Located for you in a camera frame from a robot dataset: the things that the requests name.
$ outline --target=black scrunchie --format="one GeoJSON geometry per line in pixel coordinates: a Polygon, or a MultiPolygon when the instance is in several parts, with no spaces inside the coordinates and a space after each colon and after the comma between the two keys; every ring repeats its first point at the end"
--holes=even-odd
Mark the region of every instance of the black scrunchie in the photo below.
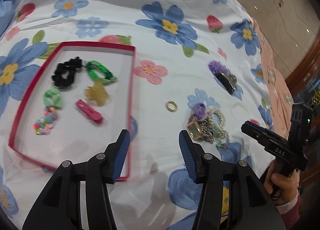
{"type": "Polygon", "coordinates": [[[82,68],[82,60],[79,57],[70,59],[64,63],[59,63],[54,75],[51,76],[54,81],[54,85],[57,87],[68,87],[72,85],[75,81],[76,70],[82,68]],[[63,74],[69,72],[68,77],[64,79],[63,74]]]}

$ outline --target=floral tablecloth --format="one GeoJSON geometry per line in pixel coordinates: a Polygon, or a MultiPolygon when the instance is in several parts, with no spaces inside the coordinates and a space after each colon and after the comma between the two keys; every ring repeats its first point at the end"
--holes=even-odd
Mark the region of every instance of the floral tablecloth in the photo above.
{"type": "MultiPolygon", "coordinates": [[[[19,229],[53,171],[22,160],[8,148],[8,136],[30,81],[62,41],[137,48],[131,177],[108,186],[118,229],[191,229],[201,185],[188,177],[178,135],[196,103],[219,108],[230,136],[226,148],[202,142],[206,152],[233,163],[245,159],[258,177],[272,160],[240,130],[246,120],[271,130],[273,122],[259,38],[236,0],[0,0],[2,31],[0,206],[19,229]],[[209,69],[213,60],[236,76],[232,95],[209,69]],[[177,112],[166,110],[169,100],[177,112]]],[[[227,203],[228,184],[224,189],[227,203]]]]}

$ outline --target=tile floor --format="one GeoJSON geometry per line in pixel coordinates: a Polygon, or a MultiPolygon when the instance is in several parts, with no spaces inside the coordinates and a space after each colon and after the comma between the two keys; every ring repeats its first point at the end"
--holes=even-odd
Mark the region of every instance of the tile floor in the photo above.
{"type": "Polygon", "coordinates": [[[287,78],[305,56],[320,27],[309,0],[237,1],[257,20],[273,48],[276,68],[287,78]]]}

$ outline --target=square gold pendant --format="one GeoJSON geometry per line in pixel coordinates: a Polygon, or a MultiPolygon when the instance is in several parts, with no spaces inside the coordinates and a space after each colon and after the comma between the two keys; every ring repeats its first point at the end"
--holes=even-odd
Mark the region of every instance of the square gold pendant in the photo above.
{"type": "Polygon", "coordinates": [[[202,138],[202,133],[203,133],[202,129],[200,128],[200,125],[195,120],[192,120],[191,122],[188,123],[187,130],[191,135],[192,139],[194,139],[195,141],[202,138]]]}

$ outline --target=green hair tie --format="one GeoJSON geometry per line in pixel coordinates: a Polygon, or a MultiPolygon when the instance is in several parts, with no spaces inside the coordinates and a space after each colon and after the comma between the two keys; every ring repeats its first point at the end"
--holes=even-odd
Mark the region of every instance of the green hair tie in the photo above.
{"type": "Polygon", "coordinates": [[[43,95],[43,102],[45,106],[53,106],[55,108],[62,108],[62,98],[60,91],[57,88],[47,90],[43,95]]]}
{"type": "Polygon", "coordinates": [[[101,63],[98,61],[89,61],[86,63],[86,68],[88,71],[89,76],[93,81],[96,81],[98,79],[102,80],[103,84],[109,84],[116,82],[117,78],[113,76],[113,74],[101,63]],[[100,71],[102,74],[104,74],[104,78],[99,77],[96,70],[100,71]]]}

